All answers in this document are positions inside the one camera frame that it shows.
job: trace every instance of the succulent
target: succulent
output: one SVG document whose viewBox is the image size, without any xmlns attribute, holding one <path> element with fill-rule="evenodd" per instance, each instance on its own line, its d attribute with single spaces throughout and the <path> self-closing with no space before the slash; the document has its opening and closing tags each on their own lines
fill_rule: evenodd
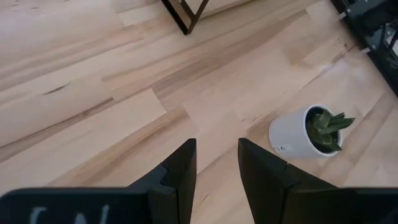
<svg viewBox="0 0 398 224">
<path fill-rule="evenodd" d="M 324 110 L 322 114 L 315 114 L 306 123 L 307 133 L 312 144 L 321 151 L 340 151 L 336 132 L 345 129 L 354 122 L 355 118 L 345 118 L 344 113 L 333 116 Z"/>
</svg>

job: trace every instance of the potted plant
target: potted plant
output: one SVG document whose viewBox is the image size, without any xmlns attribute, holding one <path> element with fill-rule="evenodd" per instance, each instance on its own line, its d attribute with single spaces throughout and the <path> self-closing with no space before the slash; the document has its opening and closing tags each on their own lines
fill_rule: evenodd
<svg viewBox="0 0 398 224">
<path fill-rule="evenodd" d="M 353 122 L 344 113 L 333 116 L 326 107 L 313 105 L 273 120 L 269 141 L 285 159 L 331 157 L 341 151 L 341 130 Z"/>
</svg>

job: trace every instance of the wooden floor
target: wooden floor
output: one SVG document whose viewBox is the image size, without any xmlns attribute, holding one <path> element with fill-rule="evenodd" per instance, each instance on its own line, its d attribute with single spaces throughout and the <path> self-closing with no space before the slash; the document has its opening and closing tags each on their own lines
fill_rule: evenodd
<svg viewBox="0 0 398 224">
<path fill-rule="evenodd" d="M 201 18 L 210 16 L 214 13 L 221 12 L 222 10 L 238 6 L 242 3 L 253 0 L 210 0 L 203 10 Z M 185 0 L 193 12 L 197 12 L 203 0 Z"/>
<path fill-rule="evenodd" d="M 337 186 L 398 186 L 398 103 L 324 0 L 258 0 L 184 36 L 158 0 L 0 1 L 0 194 L 126 186 L 198 142 L 192 223 L 252 223 L 237 142 L 270 149 L 280 114 L 356 117 L 331 159 L 289 161 Z"/>
</svg>

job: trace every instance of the black plastic part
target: black plastic part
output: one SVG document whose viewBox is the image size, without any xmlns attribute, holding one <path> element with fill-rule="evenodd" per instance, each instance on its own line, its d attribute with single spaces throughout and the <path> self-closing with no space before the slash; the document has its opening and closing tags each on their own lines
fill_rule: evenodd
<svg viewBox="0 0 398 224">
<path fill-rule="evenodd" d="M 396 3 L 396 0 L 359 0 L 354 3 L 348 0 L 330 0 L 339 13 L 345 12 L 343 19 L 351 33 L 356 37 L 360 46 L 369 48 L 369 58 L 381 72 L 386 82 L 398 96 L 398 68 L 390 60 L 398 62 L 396 53 L 387 44 L 381 43 L 382 25 L 385 22 L 385 2 Z"/>
<path fill-rule="evenodd" d="M 398 223 L 398 189 L 339 189 L 247 139 L 238 150 L 256 224 Z"/>
<path fill-rule="evenodd" d="M 21 189 L 0 198 L 0 223 L 190 223 L 196 140 L 125 188 Z"/>
</svg>

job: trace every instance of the white ceramic planter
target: white ceramic planter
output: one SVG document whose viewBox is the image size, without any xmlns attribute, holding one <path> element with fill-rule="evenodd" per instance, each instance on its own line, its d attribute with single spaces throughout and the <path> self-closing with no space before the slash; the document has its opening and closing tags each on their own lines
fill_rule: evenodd
<svg viewBox="0 0 398 224">
<path fill-rule="evenodd" d="M 312 108 L 330 111 L 322 105 L 312 105 L 294 113 L 276 118 L 269 126 L 269 142 L 275 152 L 284 159 L 313 159 L 331 157 L 338 152 L 324 153 L 310 141 L 305 129 L 305 118 Z M 343 143 L 343 135 L 338 131 L 338 145 Z"/>
</svg>

